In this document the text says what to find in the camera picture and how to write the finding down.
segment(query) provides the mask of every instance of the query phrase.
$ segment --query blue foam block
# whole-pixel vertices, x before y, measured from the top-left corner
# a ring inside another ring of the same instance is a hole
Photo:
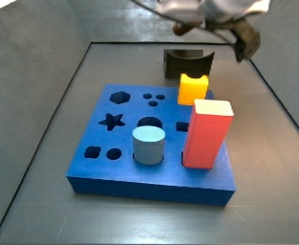
[[[104,88],[68,170],[75,192],[226,205],[235,192],[226,145],[212,169],[183,167],[192,107],[178,105],[176,99],[174,87],[109,84]],[[166,132],[164,160],[154,166],[134,159],[132,132],[146,124]]]

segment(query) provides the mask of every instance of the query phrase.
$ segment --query gray floor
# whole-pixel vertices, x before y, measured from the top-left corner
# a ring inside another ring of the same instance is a hole
[[[216,51],[211,89],[235,119],[226,208],[75,194],[65,178],[107,83],[176,86],[164,48]],[[251,63],[222,46],[93,45],[0,229],[0,243],[299,243],[299,132]]]

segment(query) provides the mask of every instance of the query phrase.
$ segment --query circular hole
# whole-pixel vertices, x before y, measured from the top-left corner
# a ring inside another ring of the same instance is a hole
[[[138,121],[136,126],[156,126],[159,128],[163,128],[163,122],[155,117],[146,117]]]
[[[151,94],[144,94],[143,97],[144,97],[146,99],[151,99],[151,98],[152,98],[152,95],[151,95]]]
[[[122,150],[119,148],[112,148],[107,154],[105,154],[107,158],[109,160],[116,160],[122,157]]]
[[[158,96],[156,96],[156,99],[158,99],[158,100],[164,100],[164,95],[158,95]]]
[[[148,104],[150,104],[150,106],[158,106],[158,102],[156,101],[150,101]]]

